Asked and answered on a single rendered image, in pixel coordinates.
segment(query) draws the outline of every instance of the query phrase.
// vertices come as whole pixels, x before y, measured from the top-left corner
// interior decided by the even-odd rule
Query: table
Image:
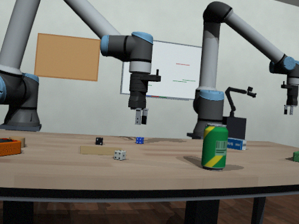
[[[220,199],[254,197],[252,223],[262,223],[267,196],[299,194],[298,148],[247,141],[228,149],[223,171],[201,167],[202,140],[74,135],[0,130],[23,136],[18,155],[0,157],[4,224],[33,223],[33,202],[186,201],[185,224],[217,223]],[[80,146],[122,148],[126,160],[83,155]]]

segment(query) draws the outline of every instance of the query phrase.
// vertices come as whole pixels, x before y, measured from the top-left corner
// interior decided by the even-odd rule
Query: soda can
[[[208,123],[203,132],[202,167],[221,171],[225,167],[228,130],[226,125]]]

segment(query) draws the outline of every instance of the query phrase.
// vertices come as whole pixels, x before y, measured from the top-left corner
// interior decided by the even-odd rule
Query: whiteboard
[[[202,48],[154,40],[151,74],[159,69],[161,82],[149,82],[147,97],[194,100],[199,86]],[[120,94],[130,94],[129,62],[123,62]]]

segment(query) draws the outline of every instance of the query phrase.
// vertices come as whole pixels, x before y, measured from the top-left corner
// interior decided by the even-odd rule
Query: yellow stripe
[[[205,138],[206,135],[208,135],[208,133],[209,133],[210,131],[212,131],[214,128],[215,128],[215,127],[213,127],[213,126],[209,126],[209,127],[207,127],[207,128],[205,129],[204,133],[203,133],[203,138]]]
[[[223,156],[214,156],[210,161],[208,161],[205,166],[212,168]]]

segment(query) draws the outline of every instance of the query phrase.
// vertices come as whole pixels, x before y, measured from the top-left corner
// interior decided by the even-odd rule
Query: wooden tabletop
[[[25,137],[18,155],[0,156],[0,187],[66,190],[185,190],[299,185],[292,146],[247,141],[227,150],[226,167],[201,167],[202,140],[73,135],[0,130],[0,138]],[[83,155],[80,146],[122,148],[126,160]]]

